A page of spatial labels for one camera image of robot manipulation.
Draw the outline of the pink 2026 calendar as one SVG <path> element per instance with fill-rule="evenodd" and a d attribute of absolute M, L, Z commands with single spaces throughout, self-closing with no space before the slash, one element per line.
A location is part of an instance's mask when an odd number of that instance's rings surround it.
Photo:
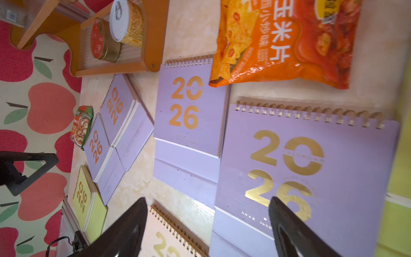
<path fill-rule="evenodd" d="M 207 257 L 203 248 L 156 205 L 151 205 L 140 257 Z"/>

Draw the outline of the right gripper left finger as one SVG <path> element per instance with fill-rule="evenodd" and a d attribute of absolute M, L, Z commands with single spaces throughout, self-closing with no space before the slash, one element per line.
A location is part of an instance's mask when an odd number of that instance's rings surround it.
<path fill-rule="evenodd" d="M 73 257 L 137 257 L 147 223 L 146 198 L 139 198 L 95 242 Z"/>

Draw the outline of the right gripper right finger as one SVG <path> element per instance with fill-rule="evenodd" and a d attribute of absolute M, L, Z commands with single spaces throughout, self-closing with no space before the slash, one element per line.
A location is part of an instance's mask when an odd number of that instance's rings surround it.
<path fill-rule="evenodd" d="M 269 217 L 280 257 L 339 256 L 277 197 L 271 198 Z"/>

